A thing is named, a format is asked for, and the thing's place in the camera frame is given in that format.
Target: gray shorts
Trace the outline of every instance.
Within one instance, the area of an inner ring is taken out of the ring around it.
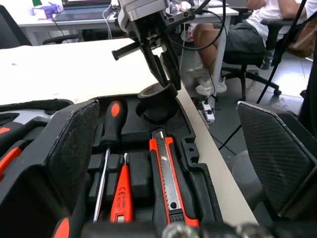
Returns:
[[[220,29],[221,23],[213,23],[213,26]],[[236,25],[230,25],[227,30],[226,52],[259,54],[265,51],[262,37],[246,20]]]

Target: bag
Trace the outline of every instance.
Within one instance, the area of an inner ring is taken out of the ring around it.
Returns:
[[[302,30],[297,42],[288,47],[288,52],[298,57],[309,57],[315,51],[315,39],[317,31],[317,17],[309,21]]]

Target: orange utility knife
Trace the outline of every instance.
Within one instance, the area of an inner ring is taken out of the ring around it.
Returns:
[[[189,226],[197,227],[199,226],[199,221],[188,217],[185,212],[174,168],[173,160],[176,160],[176,158],[172,157],[170,150],[170,146],[173,143],[173,138],[166,136],[165,129],[158,129],[152,132],[150,151],[155,150],[158,160],[167,223],[185,222]]]
[[[126,156],[127,154],[124,154],[124,165],[121,169],[111,208],[111,222],[132,222],[133,220],[130,175],[129,168],[126,165]]]

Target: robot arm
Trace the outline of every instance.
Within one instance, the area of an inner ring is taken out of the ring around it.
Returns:
[[[165,14],[169,0],[119,0],[121,12],[118,17],[120,28],[135,42],[113,51],[116,60],[137,50],[141,50],[148,66],[163,88],[170,86],[177,94],[180,90],[180,75],[177,55],[167,36],[175,26],[194,19],[192,9],[168,18]],[[165,71],[158,56],[152,50],[162,47]]]

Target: person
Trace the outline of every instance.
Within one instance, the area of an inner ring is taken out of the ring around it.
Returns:
[[[236,25],[230,25],[228,29],[227,44],[225,52],[260,54],[265,51],[265,42],[268,36],[268,27],[261,24],[263,19],[287,19],[295,18],[302,0],[247,0],[247,9],[253,10],[252,15]],[[299,23],[310,18],[317,11],[317,0],[307,0]],[[221,24],[199,24],[193,31],[194,44],[202,47],[213,41],[218,33]],[[284,26],[278,35],[282,39],[289,30]],[[217,56],[219,39],[210,47],[199,51],[202,65],[189,69],[187,74],[199,81],[196,91],[209,96],[213,91],[213,84],[210,73],[213,73],[214,63]],[[217,93],[227,90],[225,80],[220,78]]]

